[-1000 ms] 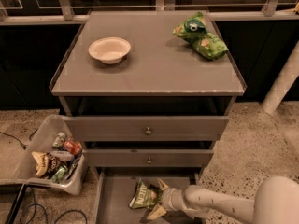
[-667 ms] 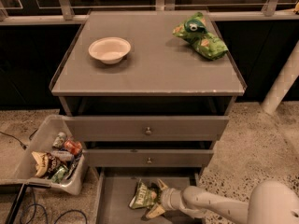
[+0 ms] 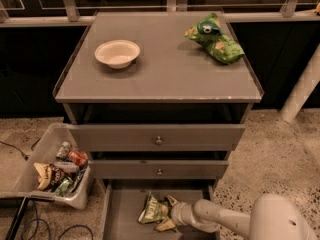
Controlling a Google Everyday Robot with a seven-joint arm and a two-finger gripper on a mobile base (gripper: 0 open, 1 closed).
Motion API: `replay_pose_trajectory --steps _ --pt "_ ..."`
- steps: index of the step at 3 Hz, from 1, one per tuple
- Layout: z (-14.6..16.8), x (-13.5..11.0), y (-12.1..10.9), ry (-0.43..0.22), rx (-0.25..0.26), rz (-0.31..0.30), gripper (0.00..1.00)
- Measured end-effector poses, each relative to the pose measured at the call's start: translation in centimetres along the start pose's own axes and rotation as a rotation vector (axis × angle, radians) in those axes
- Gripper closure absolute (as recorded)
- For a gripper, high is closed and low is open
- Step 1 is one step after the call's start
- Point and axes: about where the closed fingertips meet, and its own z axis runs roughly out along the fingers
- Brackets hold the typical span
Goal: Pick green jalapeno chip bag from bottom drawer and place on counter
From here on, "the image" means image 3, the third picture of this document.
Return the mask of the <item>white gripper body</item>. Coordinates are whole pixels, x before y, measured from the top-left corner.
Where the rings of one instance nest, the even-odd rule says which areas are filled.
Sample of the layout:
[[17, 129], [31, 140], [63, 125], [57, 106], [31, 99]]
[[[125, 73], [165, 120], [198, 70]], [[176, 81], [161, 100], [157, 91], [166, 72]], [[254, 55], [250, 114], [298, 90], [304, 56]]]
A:
[[193, 225], [196, 222], [192, 205], [185, 202], [176, 203], [171, 210], [171, 219], [178, 226]]

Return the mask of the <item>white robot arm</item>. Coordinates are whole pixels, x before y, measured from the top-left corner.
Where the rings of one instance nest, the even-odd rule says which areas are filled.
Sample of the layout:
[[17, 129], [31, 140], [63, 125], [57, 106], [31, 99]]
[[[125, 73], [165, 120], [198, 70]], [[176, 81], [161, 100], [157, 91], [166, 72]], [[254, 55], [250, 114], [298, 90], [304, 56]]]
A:
[[250, 214], [223, 208], [200, 199], [194, 204], [176, 201], [158, 231], [190, 225], [202, 232], [216, 232], [220, 225], [246, 240], [318, 240], [300, 211], [277, 194], [263, 194]]

